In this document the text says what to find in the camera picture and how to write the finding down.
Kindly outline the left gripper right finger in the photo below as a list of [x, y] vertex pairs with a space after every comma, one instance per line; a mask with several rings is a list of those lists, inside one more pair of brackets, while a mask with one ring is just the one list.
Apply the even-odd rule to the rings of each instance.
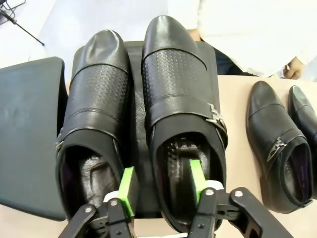
[[246, 188], [227, 193], [222, 183], [206, 180], [199, 160], [190, 161], [197, 211], [188, 237], [214, 238], [218, 223], [228, 220], [245, 238], [285, 238], [285, 227]]

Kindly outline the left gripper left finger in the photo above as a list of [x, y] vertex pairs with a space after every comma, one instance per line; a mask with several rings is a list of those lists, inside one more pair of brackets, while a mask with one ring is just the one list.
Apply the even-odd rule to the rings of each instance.
[[139, 183], [133, 167], [124, 170], [119, 189], [100, 207], [85, 204], [70, 219], [60, 238], [134, 238]]

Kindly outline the person's right hand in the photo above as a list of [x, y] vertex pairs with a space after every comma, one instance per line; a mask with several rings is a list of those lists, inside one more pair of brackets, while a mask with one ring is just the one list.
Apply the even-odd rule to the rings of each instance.
[[201, 37], [200, 37], [200, 33], [199, 33], [198, 29], [190, 29], [187, 31], [194, 41], [196, 41], [196, 42], [201, 41]]

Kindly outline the person's left hand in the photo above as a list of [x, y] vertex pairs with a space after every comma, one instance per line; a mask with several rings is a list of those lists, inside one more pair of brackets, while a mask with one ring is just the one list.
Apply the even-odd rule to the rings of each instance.
[[304, 64], [300, 61], [292, 61], [283, 70], [284, 78], [297, 80], [303, 75], [304, 68]]

